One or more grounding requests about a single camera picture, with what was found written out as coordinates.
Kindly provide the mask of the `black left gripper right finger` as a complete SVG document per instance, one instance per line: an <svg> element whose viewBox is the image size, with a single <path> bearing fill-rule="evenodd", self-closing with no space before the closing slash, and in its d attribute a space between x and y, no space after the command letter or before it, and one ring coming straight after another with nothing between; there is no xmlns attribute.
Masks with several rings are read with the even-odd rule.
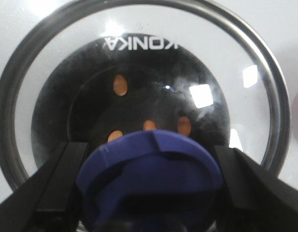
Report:
<svg viewBox="0 0 298 232"><path fill-rule="evenodd" d="M218 232L298 232L298 190L237 148L216 146L223 175Z"/></svg>

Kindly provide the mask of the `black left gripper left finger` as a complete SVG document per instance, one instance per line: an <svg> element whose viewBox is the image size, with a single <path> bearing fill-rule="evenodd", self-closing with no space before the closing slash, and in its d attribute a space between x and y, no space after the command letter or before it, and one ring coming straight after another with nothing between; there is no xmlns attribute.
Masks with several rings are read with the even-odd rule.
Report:
<svg viewBox="0 0 298 232"><path fill-rule="evenodd" d="M82 197L75 181L87 143L62 143L42 167L0 204L0 232L75 232Z"/></svg>

